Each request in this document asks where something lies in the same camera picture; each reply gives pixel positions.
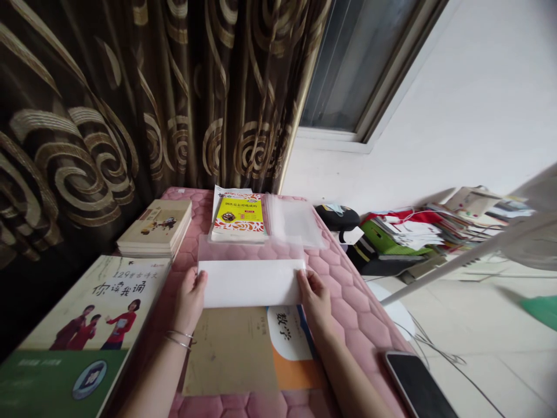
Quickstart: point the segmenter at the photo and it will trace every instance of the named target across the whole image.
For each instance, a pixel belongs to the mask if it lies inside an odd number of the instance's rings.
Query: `math textbook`
[[[210,237],[217,242],[263,242],[265,224],[259,195],[221,198]]]
[[[0,416],[98,417],[169,266],[100,256],[0,366]]]
[[[182,395],[327,387],[301,306],[205,309]]]

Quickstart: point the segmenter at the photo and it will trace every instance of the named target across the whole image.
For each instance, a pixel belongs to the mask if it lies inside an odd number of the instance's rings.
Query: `hand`
[[[302,306],[314,338],[334,334],[332,329],[331,294],[316,272],[298,270]]]
[[[176,311],[172,329],[192,335],[205,302],[205,287],[208,275],[206,271],[197,274],[197,267],[186,272],[176,299]]]

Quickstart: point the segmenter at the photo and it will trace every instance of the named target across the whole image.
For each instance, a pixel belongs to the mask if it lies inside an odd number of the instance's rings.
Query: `brown patterned curtain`
[[[279,192],[330,0],[2,0],[13,348],[169,186]]]

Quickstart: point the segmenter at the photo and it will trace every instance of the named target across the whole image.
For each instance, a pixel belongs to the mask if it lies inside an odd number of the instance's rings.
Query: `logo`
[[[103,381],[107,369],[108,365],[104,360],[91,363],[75,381],[71,396],[77,401],[88,397]]]

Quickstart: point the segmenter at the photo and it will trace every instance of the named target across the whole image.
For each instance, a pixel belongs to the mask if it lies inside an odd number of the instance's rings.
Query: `woman's left hand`
[[[192,335],[201,316],[205,301],[206,271],[197,274],[197,267],[186,272],[176,299],[173,330]]]

